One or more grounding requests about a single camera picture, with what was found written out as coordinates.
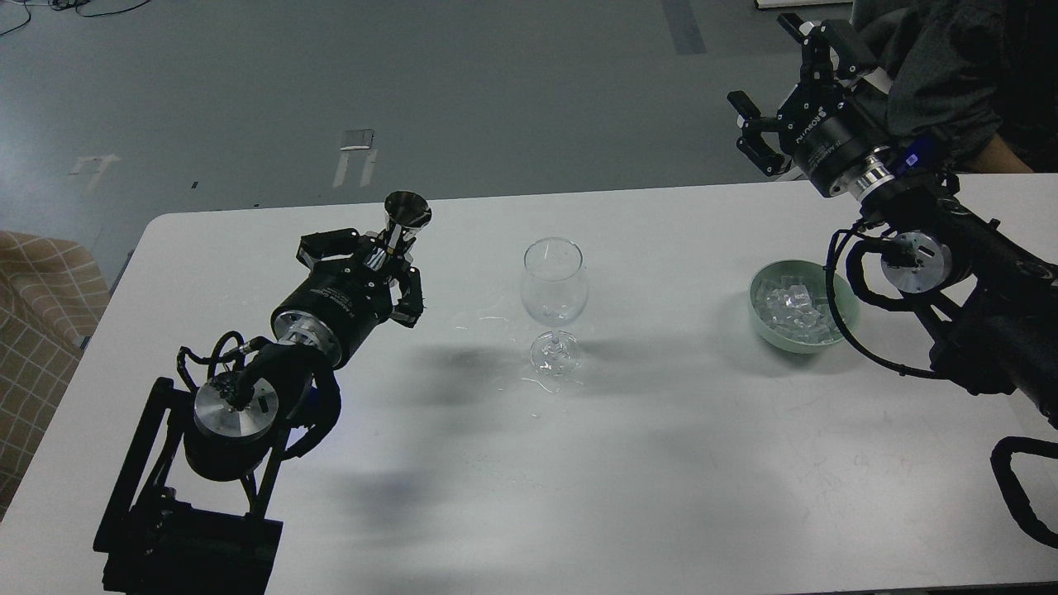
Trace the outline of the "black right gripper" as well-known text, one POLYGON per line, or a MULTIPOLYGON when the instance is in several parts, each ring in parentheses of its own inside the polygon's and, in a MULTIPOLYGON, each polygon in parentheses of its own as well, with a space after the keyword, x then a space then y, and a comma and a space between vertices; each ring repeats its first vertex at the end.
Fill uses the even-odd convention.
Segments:
POLYGON ((773 116, 744 91, 727 94, 736 109, 738 151, 779 181, 802 177, 824 197, 865 198, 892 180, 889 143, 849 97, 879 68, 877 57, 847 21, 780 12, 777 22, 801 46, 798 82, 773 116))

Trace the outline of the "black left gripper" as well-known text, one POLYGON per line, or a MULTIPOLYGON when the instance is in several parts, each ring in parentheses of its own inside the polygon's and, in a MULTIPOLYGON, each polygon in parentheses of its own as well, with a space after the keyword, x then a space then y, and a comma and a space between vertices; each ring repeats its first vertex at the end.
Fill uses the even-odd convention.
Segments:
POLYGON ((333 369, 344 368, 382 321, 413 328, 426 309, 420 269, 383 264, 378 238, 354 227, 303 235, 296 259, 307 277, 274 309, 273 336, 317 348, 333 369), (393 281, 400 293, 394 305, 393 281))

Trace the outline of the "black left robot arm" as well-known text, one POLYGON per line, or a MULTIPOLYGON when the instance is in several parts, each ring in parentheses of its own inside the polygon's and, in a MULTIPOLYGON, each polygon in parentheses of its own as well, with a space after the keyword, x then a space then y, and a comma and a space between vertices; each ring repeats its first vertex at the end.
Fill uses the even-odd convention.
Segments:
POLYGON ((267 517, 281 464, 328 437, 336 371, 385 321, 413 327, 424 300, 408 255, 419 226, 306 235, 307 278, 272 315, 272 338, 181 348, 183 387, 156 379, 93 548, 121 594, 262 594, 282 524, 267 517))

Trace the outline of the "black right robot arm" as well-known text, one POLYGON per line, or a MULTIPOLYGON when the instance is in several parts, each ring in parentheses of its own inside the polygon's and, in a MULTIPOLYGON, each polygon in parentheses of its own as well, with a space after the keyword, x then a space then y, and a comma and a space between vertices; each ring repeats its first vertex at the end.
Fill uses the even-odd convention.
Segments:
POLYGON ((950 381, 969 394, 1027 396, 1056 423, 1056 267, 957 200, 951 140, 936 127, 906 147, 857 97, 882 88, 881 68, 846 21, 778 23, 800 46, 798 82, 774 116, 745 92, 737 148, 768 176, 797 170, 825 198, 849 193, 859 219, 832 234, 823 266, 836 328, 855 350, 902 376, 950 381), (929 369, 870 353, 836 307, 836 267, 862 302, 911 312, 932 339, 929 369))

